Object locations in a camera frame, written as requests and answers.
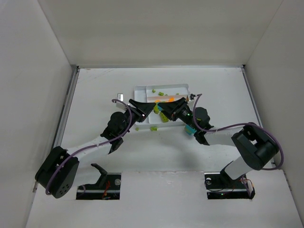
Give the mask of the orange lego pieces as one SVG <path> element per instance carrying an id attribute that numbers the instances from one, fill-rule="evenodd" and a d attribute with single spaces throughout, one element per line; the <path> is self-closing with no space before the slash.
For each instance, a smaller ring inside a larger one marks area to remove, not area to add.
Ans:
<path id="1" fill-rule="evenodd" d="M 169 103 L 169 102 L 174 102 L 176 100 L 177 99 L 174 98 L 174 97 L 169 97 L 169 98 L 166 98 L 166 99 L 157 99 L 157 100 L 155 100 L 155 103 Z"/>

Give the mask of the green duplo brick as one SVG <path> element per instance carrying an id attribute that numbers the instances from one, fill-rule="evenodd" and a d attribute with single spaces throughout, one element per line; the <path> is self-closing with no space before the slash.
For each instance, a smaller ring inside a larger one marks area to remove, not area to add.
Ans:
<path id="1" fill-rule="evenodd" d="M 160 113 L 159 116 L 163 123 L 167 123 L 169 121 L 169 119 L 163 113 Z"/>

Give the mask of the teal and green duplo stack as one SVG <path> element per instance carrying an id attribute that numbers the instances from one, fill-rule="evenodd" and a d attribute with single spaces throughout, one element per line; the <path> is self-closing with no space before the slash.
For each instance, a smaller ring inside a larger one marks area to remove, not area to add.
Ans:
<path id="1" fill-rule="evenodd" d="M 193 129 L 192 127 L 190 127 L 190 126 L 188 126 L 188 125 L 186 125 L 186 126 L 184 127 L 184 130 L 185 130 L 185 132 L 186 132 L 188 135 L 192 135 L 192 134 L 194 134 L 194 133 L 196 132 L 195 129 Z"/>

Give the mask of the small green lego pieces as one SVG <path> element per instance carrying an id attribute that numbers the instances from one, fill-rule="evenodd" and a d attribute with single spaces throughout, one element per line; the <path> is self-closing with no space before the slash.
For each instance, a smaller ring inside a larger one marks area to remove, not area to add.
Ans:
<path id="1" fill-rule="evenodd" d="M 181 98 L 182 92 L 180 88 L 157 88 L 156 86 L 136 86 L 134 89 L 134 99 L 143 103 L 155 103 L 157 99 L 166 99 L 169 97 Z M 159 114 L 152 111 L 142 123 L 136 123 L 135 127 L 139 130 L 151 128 L 164 128 L 183 125 L 181 120 L 175 122 L 168 121 L 163 123 Z"/>

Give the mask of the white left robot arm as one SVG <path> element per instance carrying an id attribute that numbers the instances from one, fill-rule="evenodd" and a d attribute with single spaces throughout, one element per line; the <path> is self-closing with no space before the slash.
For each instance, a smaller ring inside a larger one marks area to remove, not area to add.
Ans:
<path id="1" fill-rule="evenodd" d="M 156 105 L 133 99 L 130 99 L 128 104 L 118 99 L 112 99 L 112 102 L 120 103 L 125 107 L 125 111 L 111 114 L 106 128 L 98 137 L 68 149 L 56 146 L 49 152 L 35 175 L 36 182 L 45 188 L 46 195 L 58 199 L 63 197 L 75 182 L 83 185 L 86 177 L 80 174 L 80 169 L 85 166 L 96 167 L 94 159 L 99 154 L 108 155 L 116 151 L 130 128 L 136 122 L 143 122 Z"/>

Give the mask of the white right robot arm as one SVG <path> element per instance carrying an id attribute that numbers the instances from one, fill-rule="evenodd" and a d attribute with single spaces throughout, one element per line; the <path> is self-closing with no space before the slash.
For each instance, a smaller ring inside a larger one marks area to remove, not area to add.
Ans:
<path id="1" fill-rule="evenodd" d="M 214 128 L 209 123 L 207 110 L 197 106 L 189 108 L 184 97 L 174 102 L 158 103 L 158 107 L 169 120 L 182 120 L 199 144 L 227 145 L 238 150 L 240 156 L 219 173 L 223 183 L 232 183 L 252 170 L 263 169 L 282 150 L 271 133 L 254 123 Z"/>

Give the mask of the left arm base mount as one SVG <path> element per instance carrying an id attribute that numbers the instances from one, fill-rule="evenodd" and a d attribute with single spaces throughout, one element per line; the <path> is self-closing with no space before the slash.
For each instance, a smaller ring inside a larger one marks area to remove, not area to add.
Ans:
<path id="1" fill-rule="evenodd" d="M 96 163 L 91 166 L 98 170 L 98 180 L 77 187 L 76 200 L 119 200 L 122 174 L 108 173 Z"/>

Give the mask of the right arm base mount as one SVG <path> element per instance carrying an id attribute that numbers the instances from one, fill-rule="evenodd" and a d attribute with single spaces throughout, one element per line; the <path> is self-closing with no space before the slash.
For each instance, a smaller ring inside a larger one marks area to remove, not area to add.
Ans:
<path id="1" fill-rule="evenodd" d="M 252 200 L 256 195 L 252 181 L 245 174 L 237 180 L 232 180 L 228 183 L 222 180 L 219 172 L 206 172 L 204 173 L 204 178 L 206 194 L 209 200 Z"/>

